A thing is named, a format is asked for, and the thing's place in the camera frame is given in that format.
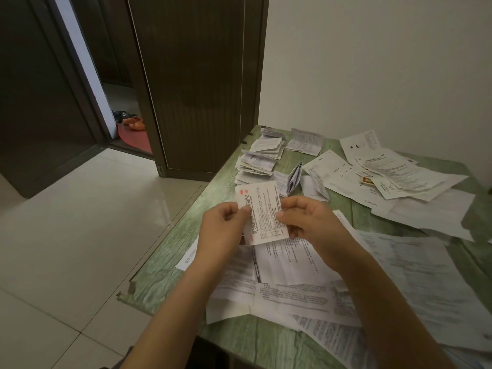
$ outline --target person's left arm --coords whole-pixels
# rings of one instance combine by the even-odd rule
[[[248,206],[238,210],[236,203],[225,202],[203,214],[194,261],[145,328],[121,369],[185,367],[207,301],[237,251],[250,213]]]

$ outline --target person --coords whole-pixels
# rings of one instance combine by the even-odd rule
[[[338,272],[380,368],[454,368],[377,261],[322,202],[281,201],[291,238],[309,241]],[[206,303],[237,251],[251,209],[221,203],[203,214],[194,261],[148,324],[121,369],[184,368]]]

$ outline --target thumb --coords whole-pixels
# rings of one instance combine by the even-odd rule
[[[243,206],[236,212],[234,217],[230,220],[230,223],[232,223],[237,228],[243,229],[243,226],[246,223],[246,220],[249,219],[250,215],[251,207],[249,205]]]
[[[277,212],[277,219],[286,225],[294,225],[301,229],[306,229],[309,224],[309,216],[301,210],[286,209]]]

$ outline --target white wall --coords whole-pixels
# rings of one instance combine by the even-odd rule
[[[375,129],[492,186],[492,0],[270,0],[258,122]]]
[[[101,80],[99,80],[94,62],[90,56],[89,49],[87,48],[82,31],[80,30],[80,26],[75,17],[70,0],[55,0],[55,2],[82,64],[82,68],[87,76],[87,80],[89,81],[89,85],[93,91],[93,96],[99,105],[104,122],[108,127],[109,134],[112,138],[116,138],[118,135],[118,130],[116,128],[115,119],[109,107],[106,95],[102,89]]]

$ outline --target table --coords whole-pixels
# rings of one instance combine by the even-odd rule
[[[287,135],[290,132],[278,130]],[[120,300],[149,314],[154,314],[166,295],[182,275],[175,265],[198,236],[204,211],[220,202],[234,200],[234,168],[241,149],[249,149],[259,138],[260,126],[255,126],[246,145],[239,145],[228,161],[205,188],[195,203],[170,231],[149,260],[132,279],[132,294],[121,295]],[[338,140],[326,139],[321,153],[333,150],[343,159],[345,154]],[[419,162],[422,167],[442,173],[468,175],[456,189],[476,194],[476,198],[463,220],[463,226],[471,230],[475,242],[453,238],[448,252],[466,282],[475,290],[485,307],[492,311],[492,199],[462,163],[402,153]],[[274,170],[290,173],[299,161],[307,163],[314,157],[285,150]],[[301,195],[300,185],[292,195]],[[419,229],[388,221],[371,215],[371,210],[338,193],[329,191],[334,210],[341,210],[355,229],[388,235],[425,236]],[[302,332],[295,332],[261,318],[246,315],[205,324],[205,316],[198,335],[233,355],[258,366],[273,368],[344,368],[326,350]]]

